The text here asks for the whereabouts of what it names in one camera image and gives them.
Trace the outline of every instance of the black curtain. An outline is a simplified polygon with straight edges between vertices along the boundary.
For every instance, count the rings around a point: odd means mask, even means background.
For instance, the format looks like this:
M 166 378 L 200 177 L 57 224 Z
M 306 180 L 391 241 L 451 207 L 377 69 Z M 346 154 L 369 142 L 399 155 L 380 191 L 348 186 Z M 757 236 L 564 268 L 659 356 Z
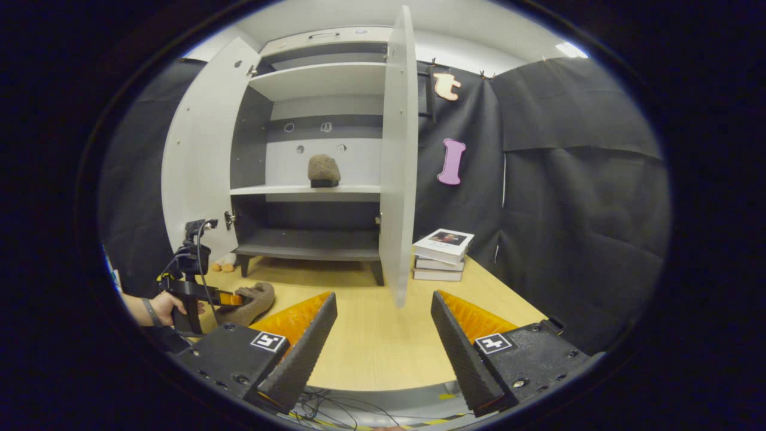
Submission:
M 590 59 L 491 80 L 502 111 L 505 204 L 497 275 L 586 353 L 653 293 L 669 235 L 666 167 L 630 95 Z
M 495 269 L 502 214 L 502 123 L 489 80 L 455 67 L 418 62 L 418 70 L 452 74 L 458 99 L 434 96 L 436 122 L 421 118 L 417 152 L 417 197 L 413 240 L 439 228 L 476 235 L 468 255 L 489 271 Z M 420 110 L 427 110 L 428 78 L 420 77 Z M 449 186 L 437 175 L 444 167 L 444 140 L 466 144 L 460 159 L 460 184 Z
M 175 109 L 204 65 L 194 60 L 169 65 L 133 102 L 107 150 L 99 231 L 127 294 L 157 294 L 157 275 L 173 256 L 162 215 L 162 152 Z

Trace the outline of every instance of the book cover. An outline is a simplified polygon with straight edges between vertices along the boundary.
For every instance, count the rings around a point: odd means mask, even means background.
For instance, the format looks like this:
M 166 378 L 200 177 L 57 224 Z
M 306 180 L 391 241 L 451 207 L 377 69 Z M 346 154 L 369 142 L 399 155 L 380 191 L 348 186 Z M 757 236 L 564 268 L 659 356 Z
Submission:
M 460 281 L 463 279 L 463 272 L 436 271 L 434 269 L 415 269 L 412 278 L 415 280 Z
M 472 239 L 470 233 L 438 229 L 414 243 L 415 255 L 457 265 Z
M 415 260 L 415 268 L 420 269 L 436 269 L 438 271 L 462 271 L 466 267 L 465 259 L 458 262 L 457 265 L 451 265 L 444 262 L 435 261 L 433 259 L 417 257 Z

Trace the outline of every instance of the brown shoe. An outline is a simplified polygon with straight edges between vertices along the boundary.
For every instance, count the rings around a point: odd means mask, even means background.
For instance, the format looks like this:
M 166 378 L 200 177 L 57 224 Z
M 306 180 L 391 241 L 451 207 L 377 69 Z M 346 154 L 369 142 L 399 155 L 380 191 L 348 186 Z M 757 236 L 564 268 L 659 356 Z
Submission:
M 335 187 L 340 183 L 340 169 L 335 159 L 326 154 L 317 154 L 309 160 L 311 187 Z
M 275 299 L 274 286 L 265 281 L 259 281 L 252 288 L 239 288 L 235 294 L 241 295 L 244 303 L 224 305 L 217 309 L 221 323 L 250 326 L 259 316 L 269 311 Z

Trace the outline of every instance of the wristband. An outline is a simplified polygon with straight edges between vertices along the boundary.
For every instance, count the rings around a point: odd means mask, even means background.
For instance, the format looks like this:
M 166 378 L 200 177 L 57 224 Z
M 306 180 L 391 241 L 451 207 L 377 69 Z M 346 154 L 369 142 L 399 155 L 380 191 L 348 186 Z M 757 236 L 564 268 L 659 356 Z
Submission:
M 158 326 L 158 327 L 164 326 L 162 322 L 159 321 L 159 317 L 157 317 L 157 313 L 154 311 L 154 307 L 152 307 L 152 303 L 149 302 L 149 300 L 146 298 L 141 298 L 141 299 L 143 299 L 144 306 L 146 306 L 146 310 L 149 312 L 149 316 L 152 318 L 152 323 L 154 324 L 154 326 Z

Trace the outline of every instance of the pink foam bone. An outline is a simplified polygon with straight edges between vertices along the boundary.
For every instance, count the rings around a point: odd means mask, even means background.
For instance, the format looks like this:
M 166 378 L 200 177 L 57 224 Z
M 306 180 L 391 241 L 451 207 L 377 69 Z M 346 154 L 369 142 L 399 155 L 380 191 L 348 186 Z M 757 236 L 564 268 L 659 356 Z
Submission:
M 466 150 L 466 144 L 454 139 L 445 139 L 444 146 L 447 148 L 447 154 L 444 155 L 444 168 L 437 175 L 437 178 L 444 184 L 456 186 L 460 184 L 460 177 L 457 173 L 460 169 L 460 158 L 463 151 Z

